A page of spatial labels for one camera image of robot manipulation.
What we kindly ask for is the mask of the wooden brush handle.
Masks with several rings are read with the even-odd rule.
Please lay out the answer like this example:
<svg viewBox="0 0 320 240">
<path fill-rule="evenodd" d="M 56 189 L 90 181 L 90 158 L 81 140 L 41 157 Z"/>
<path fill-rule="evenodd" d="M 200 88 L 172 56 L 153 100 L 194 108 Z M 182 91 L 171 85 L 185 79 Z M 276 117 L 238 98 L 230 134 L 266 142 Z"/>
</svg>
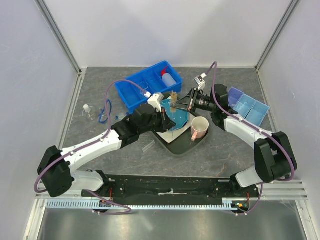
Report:
<svg viewBox="0 0 320 240">
<path fill-rule="evenodd" d="M 174 113 L 176 112 L 176 108 L 174 108 L 176 102 L 177 102 L 178 94 L 174 91 L 170 93 L 170 112 L 172 114 L 172 119 L 174 120 Z"/>
</svg>

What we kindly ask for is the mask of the white wash bottle red cap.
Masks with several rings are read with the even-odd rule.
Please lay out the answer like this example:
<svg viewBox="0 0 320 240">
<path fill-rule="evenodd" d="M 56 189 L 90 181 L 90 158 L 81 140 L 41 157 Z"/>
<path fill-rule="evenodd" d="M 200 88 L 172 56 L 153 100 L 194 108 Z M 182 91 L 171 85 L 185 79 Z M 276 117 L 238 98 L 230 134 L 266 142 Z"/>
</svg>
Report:
<svg viewBox="0 0 320 240">
<path fill-rule="evenodd" d="M 169 73 L 167 73 L 167 68 L 168 66 L 163 68 L 162 71 L 160 72 L 160 75 L 163 83 L 169 88 L 175 85 L 176 81 L 173 79 L 173 77 Z"/>
</svg>

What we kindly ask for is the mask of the glass beaker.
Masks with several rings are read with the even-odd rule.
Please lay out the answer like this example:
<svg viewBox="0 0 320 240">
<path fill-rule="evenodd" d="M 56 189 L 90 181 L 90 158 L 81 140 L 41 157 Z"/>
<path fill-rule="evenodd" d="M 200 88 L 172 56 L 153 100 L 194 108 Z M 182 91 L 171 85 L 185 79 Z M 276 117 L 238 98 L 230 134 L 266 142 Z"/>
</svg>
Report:
<svg viewBox="0 0 320 240">
<path fill-rule="evenodd" d="M 144 95 L 149 91 L 149 84 L 146 81 L 141 81 L 139 84 L 140 94 Z"/>
</svg>

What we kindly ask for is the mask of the glass jar with lid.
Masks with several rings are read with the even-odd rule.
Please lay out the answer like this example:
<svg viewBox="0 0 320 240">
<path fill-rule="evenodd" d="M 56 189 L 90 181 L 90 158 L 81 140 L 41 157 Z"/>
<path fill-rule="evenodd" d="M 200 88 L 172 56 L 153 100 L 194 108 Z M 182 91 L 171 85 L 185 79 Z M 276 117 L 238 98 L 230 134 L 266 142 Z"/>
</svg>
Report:
<svg viewBox="0 0 320 240">
<path fill-rule="evenodd" d="M 119 113 L 117 117 L 118 117 L 118 119 L 121 121 L 121 120 L 123 120 L 126 116 L 127 116 L 126 113 Z"/>
</svg>

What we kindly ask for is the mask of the glass flask with stopper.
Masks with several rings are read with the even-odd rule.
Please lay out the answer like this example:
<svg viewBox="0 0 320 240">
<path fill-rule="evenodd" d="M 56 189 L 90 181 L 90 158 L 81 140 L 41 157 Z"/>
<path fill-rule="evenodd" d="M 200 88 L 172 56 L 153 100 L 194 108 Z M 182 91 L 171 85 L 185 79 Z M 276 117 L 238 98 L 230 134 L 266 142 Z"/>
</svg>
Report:
<svg viewBox="0 0 320 240">
<path fill-rule="evenodd" d="M 88 104 L 83 105 L 82 116 L 85 117 L 87 120 L 93 121 L 96 119 L 96 109 L 93 106 Z"/>
</svg>

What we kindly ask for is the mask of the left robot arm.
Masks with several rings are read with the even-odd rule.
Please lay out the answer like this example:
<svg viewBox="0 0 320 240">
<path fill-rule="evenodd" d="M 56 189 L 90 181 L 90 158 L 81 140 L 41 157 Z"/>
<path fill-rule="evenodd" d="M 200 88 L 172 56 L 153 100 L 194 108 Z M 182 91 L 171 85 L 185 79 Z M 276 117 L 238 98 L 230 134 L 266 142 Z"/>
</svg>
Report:
<svg viewBox="0 0 320 240">
<path fill-rule="evenodd" d="M 155 109 L 144 103 L 104 133 L 78 145 L 58 149 L 49 147 L 38 166 L 36 183 L 42 182 L 45 189 L 34 185 L 36 193 L 48 193 L 59 197 L 69 190 L 90 190 L 99 197 L 106 196 L 110 185 L 101 171 L 80 171 L 80 167 L 110 152 L 135 143 L 140 135 L 154 131 L 165 133 L 175 127 L 164 108 Z"/>
</svg>

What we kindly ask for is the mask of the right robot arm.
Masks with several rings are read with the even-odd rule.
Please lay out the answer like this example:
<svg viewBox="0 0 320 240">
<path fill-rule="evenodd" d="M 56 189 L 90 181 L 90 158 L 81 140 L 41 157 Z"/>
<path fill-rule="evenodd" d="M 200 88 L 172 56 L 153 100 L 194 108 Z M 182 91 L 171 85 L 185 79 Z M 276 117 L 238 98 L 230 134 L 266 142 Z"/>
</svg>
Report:
<svg viewBox="0 0 320 240">
<path fill-rule="evenodd" d="M 285 182 L 294 177 L 298 165 L 288 136 L 282 131 L 264 130 L 241 117 L 229 106 L 226 86 L 215 84 L 210 95 L 193 88 L 171 106 L 190 113 L 196 110 L 209 112 L 217 127 L 237 136 L 253 149 L 254 166 L 230 178 L 229 191 L 233 196 L 242 196 L 252 185 Z"/>
</svg>

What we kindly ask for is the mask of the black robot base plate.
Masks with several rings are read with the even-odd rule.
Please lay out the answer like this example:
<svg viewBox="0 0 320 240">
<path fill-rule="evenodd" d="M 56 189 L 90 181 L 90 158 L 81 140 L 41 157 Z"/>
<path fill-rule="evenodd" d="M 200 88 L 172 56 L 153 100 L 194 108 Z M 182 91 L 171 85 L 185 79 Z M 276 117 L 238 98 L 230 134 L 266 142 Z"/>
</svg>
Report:
<svg viewBox="0 0 320 240">
<path fill-rule="evenodd" d="M 95 193 L 121 205 L 221 204 L 223 198 L 247 200 L 259 196 L 255 185 L 236 188 L 229 179 L 143 175 L 107 175 Z"/>
</svg>

